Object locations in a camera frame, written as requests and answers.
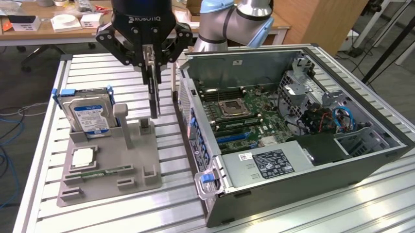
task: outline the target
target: robotiq logo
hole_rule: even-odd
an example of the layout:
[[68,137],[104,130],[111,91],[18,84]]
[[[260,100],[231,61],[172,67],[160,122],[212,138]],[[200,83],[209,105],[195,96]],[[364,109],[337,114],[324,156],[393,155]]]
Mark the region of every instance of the robotiq logo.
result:
[[132,23],[133,21],[161,21],[161,17],[128,17],[128,23]]

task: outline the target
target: slotted aluminum surface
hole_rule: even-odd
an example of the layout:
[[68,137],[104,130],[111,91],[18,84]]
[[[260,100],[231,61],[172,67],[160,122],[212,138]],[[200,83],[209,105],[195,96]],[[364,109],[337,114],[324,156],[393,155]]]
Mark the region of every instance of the slotted aluminum surface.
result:
[[[415,140],[413,125],[375,96],[340,64],[308,46],[389,121]],[[319,68],[316,78],[331,90],[336,84]],[[193,187],[177,118],[169,93],[171,70],[160,84],[161,117],[153,120],[161,162],[160,189],[57,207],[58,179],[69,137],[69,123],[53,102],[48,107],[33,165],[25,187],[14,232],[412,232],[415,231],[413,150],[383,166],[360,183],[237,220],[205,228],[201,204]],[[147,87],[140,74],[109,54],[75,55],[61,62],[54,87],[95,88],[111,84],[115,101],[127,103],[128,119],[149,115]]]

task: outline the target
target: wooden cabinet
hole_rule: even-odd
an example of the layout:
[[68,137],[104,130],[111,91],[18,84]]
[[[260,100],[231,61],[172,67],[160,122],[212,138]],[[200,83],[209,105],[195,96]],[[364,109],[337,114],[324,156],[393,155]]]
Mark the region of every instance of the wooden cabinet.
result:
[[367,1],[273,0],[275,13],[291,25],[283,43],[317,43],[336,54]]

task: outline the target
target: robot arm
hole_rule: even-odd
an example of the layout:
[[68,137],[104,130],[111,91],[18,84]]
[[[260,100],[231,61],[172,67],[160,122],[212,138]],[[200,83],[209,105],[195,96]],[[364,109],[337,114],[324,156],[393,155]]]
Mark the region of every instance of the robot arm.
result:
[[[141,71],[143,83],[148,85],[151,118],[157,118],[159,83],[161,66],[175,62],[187,48],[192,32],[189,26],[176,23],[171,0],[112,0],[112,22],[97,29],[96,40],[124,65]],[[176,39],[165,45],[172,30]],[[115,31],[132,44],[124,46],[115,37]]]
[[203,0],[199,38],[193,51],[227,50],[227,40],[257,48],[273,23],[273,0]]

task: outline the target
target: paper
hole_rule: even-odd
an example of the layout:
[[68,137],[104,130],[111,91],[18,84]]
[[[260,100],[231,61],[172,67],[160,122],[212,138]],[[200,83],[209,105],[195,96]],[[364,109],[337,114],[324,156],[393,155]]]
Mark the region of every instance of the paper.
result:
[[191,22],[187,18],[187,13],[184,11],[175,11],[175,16],[179,22],[187,23],[191,28],[199,28],[199,22]]
[[18,9],[21,2],[16,1],[0,1],[0,16],[14,16],[18,15]]

